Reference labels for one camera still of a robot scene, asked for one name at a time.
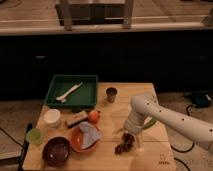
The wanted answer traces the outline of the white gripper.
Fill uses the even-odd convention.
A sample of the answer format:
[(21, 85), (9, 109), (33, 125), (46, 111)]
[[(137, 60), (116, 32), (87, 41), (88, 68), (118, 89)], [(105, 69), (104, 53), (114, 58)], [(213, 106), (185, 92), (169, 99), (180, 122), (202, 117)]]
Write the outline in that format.
[(134, 110), (131, 110), (127, 119), (124, 122), (123, 128), (125, 131), (132, 135), (136, 135), (136, 146), (137, 151), (143, 151), (143, 138), (142, 134), (140, 134), (143, 130), (146, 115), (137, 113)]

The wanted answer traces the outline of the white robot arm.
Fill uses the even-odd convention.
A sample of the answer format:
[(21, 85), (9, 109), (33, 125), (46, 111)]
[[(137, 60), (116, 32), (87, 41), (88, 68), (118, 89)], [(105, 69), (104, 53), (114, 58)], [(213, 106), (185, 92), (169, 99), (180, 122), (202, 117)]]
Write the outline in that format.
[(213, 124), (160, 106), (150, 93), (132, 96), (130, 106), (131, 111), (123, 125), (130, 134), (140, 134), (145, 118), (150, 116), (213, 153)]

